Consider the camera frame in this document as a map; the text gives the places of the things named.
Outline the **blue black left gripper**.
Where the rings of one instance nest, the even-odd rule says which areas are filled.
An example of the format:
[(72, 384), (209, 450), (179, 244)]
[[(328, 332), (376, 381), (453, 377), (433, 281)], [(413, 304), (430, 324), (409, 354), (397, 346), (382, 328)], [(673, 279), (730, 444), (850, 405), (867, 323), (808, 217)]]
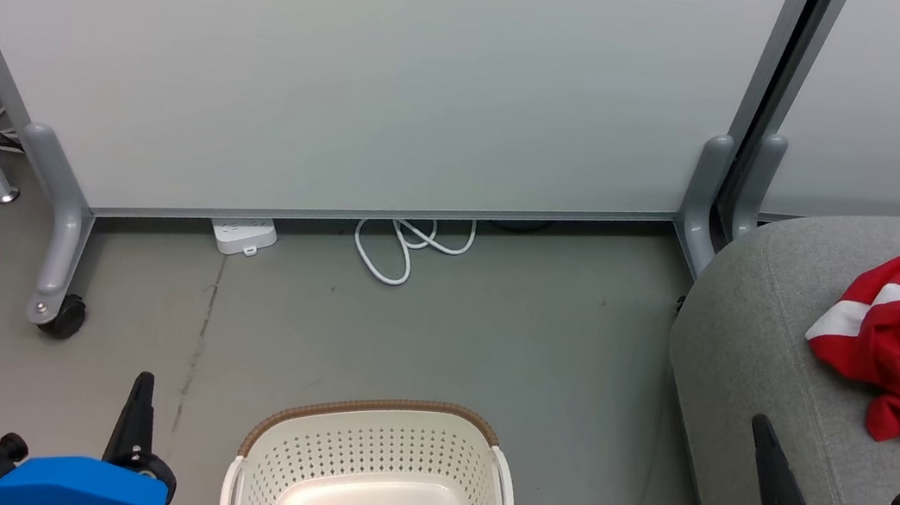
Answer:
[(169, 505), (177, 479), (151, 451), (154, 382), (148, 371), (132, 382), (102, 460), (26, 459), (0, 477), (0, 505)]

